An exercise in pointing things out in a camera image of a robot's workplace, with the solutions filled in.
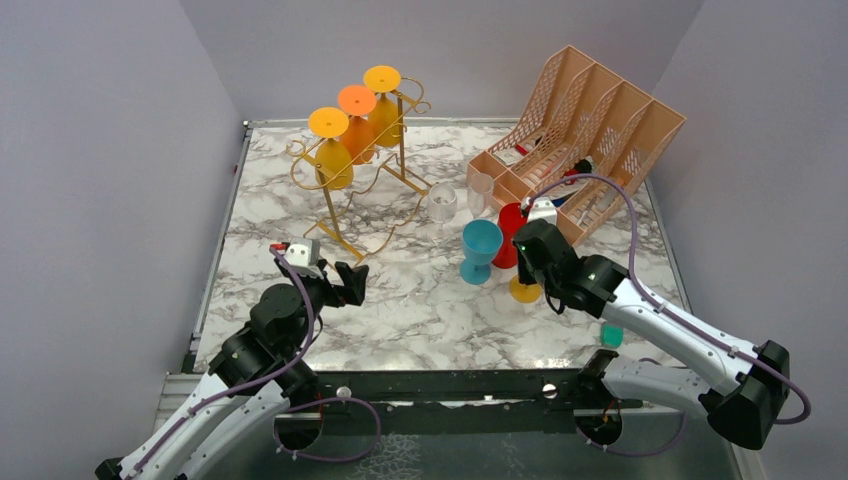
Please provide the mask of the red wine glass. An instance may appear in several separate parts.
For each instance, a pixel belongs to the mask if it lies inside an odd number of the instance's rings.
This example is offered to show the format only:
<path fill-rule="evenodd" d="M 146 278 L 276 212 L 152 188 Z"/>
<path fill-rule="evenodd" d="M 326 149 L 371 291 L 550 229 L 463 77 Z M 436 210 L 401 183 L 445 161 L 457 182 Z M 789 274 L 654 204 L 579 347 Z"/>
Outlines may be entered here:
<path fill-rule="evenodd" d="M 509 269 L 517 265 L 517 250 L 513 237 L 526 224 L 527 217 L 522 213 L 521 204 L 513 202 L 506 204 L 499 212 L 497 225 L 502 233 L 502 245 L 492 260 L 492 265 L 499 269 Z"/>

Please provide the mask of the blue wine glass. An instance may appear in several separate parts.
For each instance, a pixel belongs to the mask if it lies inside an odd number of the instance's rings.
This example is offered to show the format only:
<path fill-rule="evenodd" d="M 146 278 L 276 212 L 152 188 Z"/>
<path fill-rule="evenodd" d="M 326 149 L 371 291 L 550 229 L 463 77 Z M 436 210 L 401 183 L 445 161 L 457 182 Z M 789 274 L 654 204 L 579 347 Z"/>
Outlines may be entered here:
<path fill-rule="evenodd" d="M 461 242 L 464 259 L 460 277 L 471 285 L 485 283 L 491 276 L 491 262 L 503 244 L 501 229 L 490 220 L 477 218 L 465 225 Z"/>

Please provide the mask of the gold wire glass rack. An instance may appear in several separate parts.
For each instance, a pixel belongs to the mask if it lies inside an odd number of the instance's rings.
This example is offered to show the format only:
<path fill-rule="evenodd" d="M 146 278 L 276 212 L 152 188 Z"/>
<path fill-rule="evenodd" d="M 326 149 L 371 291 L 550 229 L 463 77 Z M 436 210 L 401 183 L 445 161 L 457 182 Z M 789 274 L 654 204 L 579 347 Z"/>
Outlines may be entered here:
<path fill-rule="evenodd" d="M 304 191 L 319 191 L 323 194 L 327 213 L 307 228 L 306 234 L 319 230 L 351 253 L 358 262 L 381 252 L 394 236 L 395 231 L 408 225 L 421 210 L 424 198 L 432 184 L 423 176 L 415 173 L 407 166 L 406 155 L 406 115 L 410 112 L 420 114 L 427 112 L 431 104 L 424 99 L 425 91 L 421 82 L 401 75 L 399 87 L 388 94 L 389 98 L 398 104 L 400 125 L 400 142 L 394 147 L 381 147 L 375 144 L 370 147 L 374 155 L 369 163 L 355 165 L 352 160 L 354 178 L 350 186 L 341 190 L 330 190 L 316 181 L 315 167 L 312 164 L 313 155 L 320 146 L 322 139 L 316 136 L 308 126 L 313 139 L 310 141 L 293 140 L 285 148 L 285 154 L 292 159 L 289 177 L 294 184 Z M 395 220 L 386 227 L 385 238 L 376 247 L 368 251 L 354 245 L 345 237 L 343 226 L 353 223 L 354 202 L 375 191 L 379 180 L 390 177 L 400 183 L 415 195 L 415 203 L 410 213 L 401 220 Z"/>

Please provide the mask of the clear wine glass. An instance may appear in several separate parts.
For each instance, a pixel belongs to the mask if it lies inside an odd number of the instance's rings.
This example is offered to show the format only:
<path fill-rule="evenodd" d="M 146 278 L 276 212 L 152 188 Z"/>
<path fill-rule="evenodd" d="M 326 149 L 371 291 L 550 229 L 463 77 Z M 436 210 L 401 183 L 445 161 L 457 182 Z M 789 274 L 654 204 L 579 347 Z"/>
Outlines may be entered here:
<path fill-rule="evenodd" d="M 458 209 L 458 197 L 455 188 L 447 183 L 433 185 L 427 194 L 427 212 L 435 224 L 431 237 L 435 245 L 443 243 L 448 233 L 449 223 L 455 218 Z"/>
<path fill-rule="evenodd" d="M 485 173 L 472 174 L 467 181 L 467 207 L 473 218 L 480 218 L 489 207 L 494 178 Z"/>

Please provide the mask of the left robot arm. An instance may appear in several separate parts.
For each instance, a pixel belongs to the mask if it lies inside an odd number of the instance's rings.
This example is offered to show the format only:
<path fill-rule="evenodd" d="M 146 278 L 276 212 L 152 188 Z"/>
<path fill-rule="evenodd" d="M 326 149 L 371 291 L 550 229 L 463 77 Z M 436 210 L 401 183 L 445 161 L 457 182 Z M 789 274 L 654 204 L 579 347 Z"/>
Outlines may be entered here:
<path fill-rule="evenodd" d="M 213 464 L 274 414 L 313 401 L 317 377 L 303 355 L 324 307 L 359 306 L 369 268 L 338 262 L 333 285 L 317 261 L 310 275 L 279 262 L 285 282 L 268 287 L 249 320 L 230 336 L 207 372 L 155 434 L 131 454 L 102 461 L 98 479 L 201 479 Z"/>

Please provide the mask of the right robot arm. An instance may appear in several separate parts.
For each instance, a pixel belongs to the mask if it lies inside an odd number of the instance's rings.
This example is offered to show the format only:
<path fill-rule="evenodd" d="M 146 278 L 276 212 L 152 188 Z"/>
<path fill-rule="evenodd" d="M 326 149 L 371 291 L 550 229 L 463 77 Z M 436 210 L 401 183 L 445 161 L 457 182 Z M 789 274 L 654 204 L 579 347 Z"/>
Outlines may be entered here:
<path fill-rule="evenodd" d="M 522 226 L 512 240 L 522 273 L 563 306 L 621 326 L 681 362 L 652 365 L 610 350 L 596 352 L 577 380 L 579 398 L 640 400 L 707 421 L 725 440 L 760 450 L 789 396 L 777 379 L 790 372 L 781 344 L 760 345 L 716 329 L 640 287 L 628 270 L 601 256 L 578 256 L 544 220 Z"/>

